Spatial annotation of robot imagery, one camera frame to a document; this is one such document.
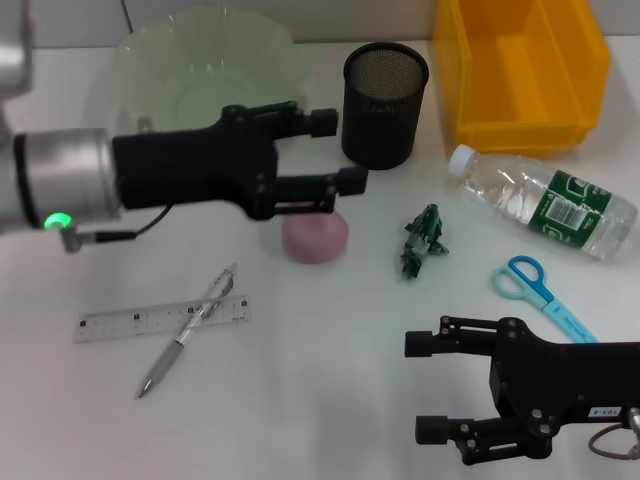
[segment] scissors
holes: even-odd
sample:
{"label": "scissors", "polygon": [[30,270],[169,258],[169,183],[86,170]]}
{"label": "scissors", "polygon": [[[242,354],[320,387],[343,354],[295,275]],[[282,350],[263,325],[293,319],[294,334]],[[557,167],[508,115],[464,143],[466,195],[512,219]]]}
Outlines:
{"label": "scissors", "polygon": [[[517,267],[518,263],[528,263],[538,272],[535,280],[527,277]],[[518,291],[510,291],[502,286],[503,276],[509,277],[519,287]],[[526,300],[541,310],[556,324],[571,340],[576,343],[599,343],[596,337],[585,327],[576,316],[565,307],[560,300],[544,286],[544,269],[540,263],[526,255],[518,255],[509,260],[507,265],[497,269],[492,278],[493,288],[510,300]]]}

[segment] white wall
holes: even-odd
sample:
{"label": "white wall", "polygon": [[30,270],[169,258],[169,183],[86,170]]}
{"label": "white wall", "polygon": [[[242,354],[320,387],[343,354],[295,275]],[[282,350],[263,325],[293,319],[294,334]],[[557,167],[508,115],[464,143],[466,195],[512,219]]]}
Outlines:
{"label": "white wall", "polygon": [[[218,2],[260,10],[305,42],[427,38],[437,5],[437,0],[125,0],[134,28],[196,3]],[[603,33],[640,34],[640,0],[590,2]],[[121,0],[31,3],[41,47],[111,46],[127,34]]]}

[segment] ruler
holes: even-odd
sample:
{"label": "ruler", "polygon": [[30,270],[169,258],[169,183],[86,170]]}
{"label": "ruler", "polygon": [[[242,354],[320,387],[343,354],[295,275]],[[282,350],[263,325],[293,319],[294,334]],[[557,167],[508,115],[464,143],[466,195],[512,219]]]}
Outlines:
{"label": "ruler", "polygon": [[81,315],[73,334],[75,343],[111,340],[158,332],[177,332],[203,303],[220,302],[200,327],[223,323],[248,322],[251,305],[247,295],[205,298],[190,302],[131,308]]}

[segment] green bottle label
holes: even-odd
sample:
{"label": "green bottle label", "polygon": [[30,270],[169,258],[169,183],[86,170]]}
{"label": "green bottle label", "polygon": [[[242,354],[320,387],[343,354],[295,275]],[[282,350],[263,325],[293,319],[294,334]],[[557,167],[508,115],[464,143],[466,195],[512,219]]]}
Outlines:
{"label": "green bottle label", "polygon": [[582,248],[609,200],[610,192],[558,170],[529,221],[529,228]]}

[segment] white bottle cap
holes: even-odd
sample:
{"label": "white bottle cap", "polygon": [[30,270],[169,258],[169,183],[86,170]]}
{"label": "white bottle cap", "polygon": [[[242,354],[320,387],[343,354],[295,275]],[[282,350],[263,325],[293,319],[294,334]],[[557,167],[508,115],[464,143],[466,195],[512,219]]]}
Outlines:
{"label": "white bottle cap", "polygon": [[475,154],[476,151],[473,148],[458,145],[449,160],[449,174],[454,177],[464,177],[467,166]]}

